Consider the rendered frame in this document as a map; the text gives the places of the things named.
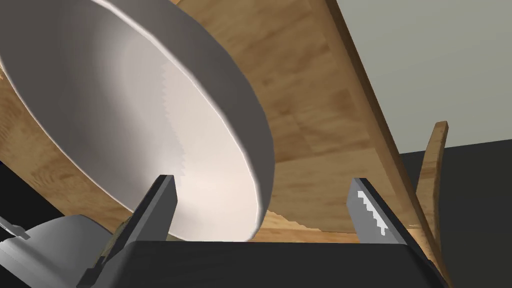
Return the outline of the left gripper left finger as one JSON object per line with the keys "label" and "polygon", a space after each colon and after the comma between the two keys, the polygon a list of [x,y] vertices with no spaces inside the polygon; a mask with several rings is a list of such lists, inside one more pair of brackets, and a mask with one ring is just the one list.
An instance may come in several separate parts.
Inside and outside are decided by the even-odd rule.
{"label": "left gripper left finger", "polygon": [[116,242],[166,240],[177,204],[174,177],[161,174],[133,212]]}

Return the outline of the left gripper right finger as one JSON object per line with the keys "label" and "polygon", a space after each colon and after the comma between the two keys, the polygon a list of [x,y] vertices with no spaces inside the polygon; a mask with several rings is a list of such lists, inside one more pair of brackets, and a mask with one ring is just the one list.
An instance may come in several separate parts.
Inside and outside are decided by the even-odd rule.
{"label": "left gripper right finger", "polygon": [[351,180],[346,206],[361,243],[407,243],[402,223],[366,178]]}

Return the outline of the white bowl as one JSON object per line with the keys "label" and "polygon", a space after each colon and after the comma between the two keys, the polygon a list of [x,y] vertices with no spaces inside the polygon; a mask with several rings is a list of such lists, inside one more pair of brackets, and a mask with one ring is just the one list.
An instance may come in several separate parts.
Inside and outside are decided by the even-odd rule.
{"label": "white bowl", "polygon": [[172,175],[171,235],[259,230],[275,172],[265,113],[226,49],[170,0],[0,0],[0,65],[53,143],[127,209]]}

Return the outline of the wooden table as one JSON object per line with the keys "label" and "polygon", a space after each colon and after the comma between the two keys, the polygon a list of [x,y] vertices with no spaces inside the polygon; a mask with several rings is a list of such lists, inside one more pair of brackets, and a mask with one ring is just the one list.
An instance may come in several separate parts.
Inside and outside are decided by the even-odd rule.
{"label": "wooden table", "polygon": [[[270,210],[329,233],[353,232],[334,185],[368,176],[399,209],[412,183],[404,164],[381,164],[329,46],[318,7],[334,0],[169,0],[227,49],[262,104],[274,139],[276,180]],[[65,215],[84,214],[114,230],[129,211],[89,180],[46,136],[0,71],[0,160]]]}

